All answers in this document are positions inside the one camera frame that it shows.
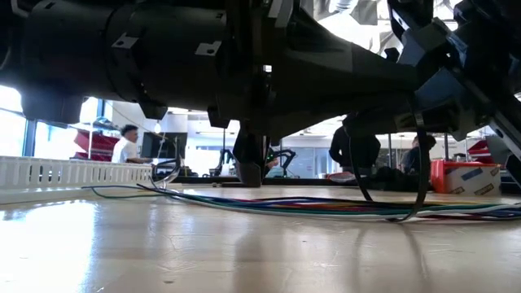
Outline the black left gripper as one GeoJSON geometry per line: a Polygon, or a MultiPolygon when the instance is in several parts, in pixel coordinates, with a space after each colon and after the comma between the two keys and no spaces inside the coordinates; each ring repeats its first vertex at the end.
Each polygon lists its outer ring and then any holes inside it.
{"type": "Polygon", "coordinates": [[[415,68],[386,60],[323,28],[300,1],[225,0],[225,39],[219,50],[219,117],[277,141],[296,131],[294,111],[334,115],[357,111],[361,132],[396,133],[418,88],[415,68]],[[275,73],[282,63],[284,103],[275,73]]]}

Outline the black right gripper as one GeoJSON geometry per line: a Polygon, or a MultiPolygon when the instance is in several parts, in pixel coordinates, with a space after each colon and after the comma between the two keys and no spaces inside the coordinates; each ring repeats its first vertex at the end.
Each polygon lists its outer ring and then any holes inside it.
{"type": "Polygon", "coordinates": [[[433,1],[387,2],[392,31],[404,48],[399,63],[418,71],[415,96],[344,98],[354,136],[416,130],[462,140],[489,126],[509,150],[505,167],[520,181],[520,0],[467,0],[453,7],[452,30],[433,1]]]}

